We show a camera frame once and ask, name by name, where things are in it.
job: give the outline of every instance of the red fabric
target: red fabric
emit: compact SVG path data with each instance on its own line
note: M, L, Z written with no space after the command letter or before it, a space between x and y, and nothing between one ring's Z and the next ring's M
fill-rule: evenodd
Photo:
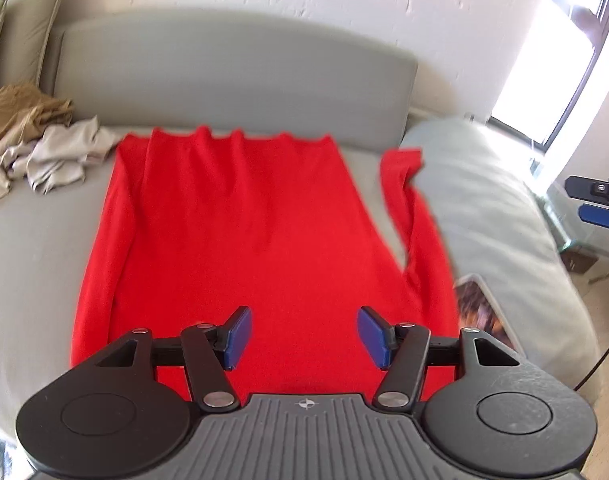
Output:
M358 338L357 312L457 335L448 261L421 197L406 180L419 150L382 159L390 214L409 251L401 272L380 240L331 137L247 139L127 136L118 146L98 235L82 284L72 364L125 332L177 336L220 324L241 304L252 337L229 374L251 392L363 392L383 373ZM158 379L187 396L181 370ZM425 393L453 378L432 373Z

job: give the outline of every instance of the gray sofa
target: gray sofa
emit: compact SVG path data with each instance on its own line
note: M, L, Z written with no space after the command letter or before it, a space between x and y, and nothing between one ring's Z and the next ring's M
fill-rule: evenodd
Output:
M487 132L429 121L405 135L417 68L400 49L300 21L227 10L147 10L54 30L41 87L72 98L75 118L121 131L222 134L331 132L399 265L405 252L386 213L382 151L420 146L415 184L436 216L456 277L477 273L526 356L568 384L597 358L582 301L530 195ZM46 196L18 185L0 202L0 434L13 439L25 399L68 368L77 295L112 161L85 183ZM584 393L598 394L598 379Z

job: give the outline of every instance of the wooden floor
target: wooden floor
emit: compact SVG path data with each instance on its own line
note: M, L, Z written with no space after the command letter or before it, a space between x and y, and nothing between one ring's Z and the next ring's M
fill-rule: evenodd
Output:
M593 285L587 281L605 270L609 270L609 264L600 261L585 276L572 275L572 280L589 309L603 351L609 346L609 280ZM601 370L603 389L595 405L598 438L582 471L588 480L609 480L609 357L602 364Z

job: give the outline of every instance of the sofa backrest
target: sofa backrest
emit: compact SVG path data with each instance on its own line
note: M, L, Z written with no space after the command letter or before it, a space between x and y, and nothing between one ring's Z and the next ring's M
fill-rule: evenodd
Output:
M335 28L217 9L141 9L54 30L41 87L105 125L209 124L382 151L403 135L415 58Z

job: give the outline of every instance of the crumpled clothing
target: crumpled clothing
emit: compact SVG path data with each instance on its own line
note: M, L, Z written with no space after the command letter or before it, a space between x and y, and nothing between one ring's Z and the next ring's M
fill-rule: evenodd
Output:
M11 181L27 178L31 189L47 193L84 180L87 166L100 164L122 136L100 127L98 118L70 127L49 126L40 140L10 146L0 156L0 199Z
M0 157L11 146L39 139L50 124L69 126L73 105L25 83L0 88Z

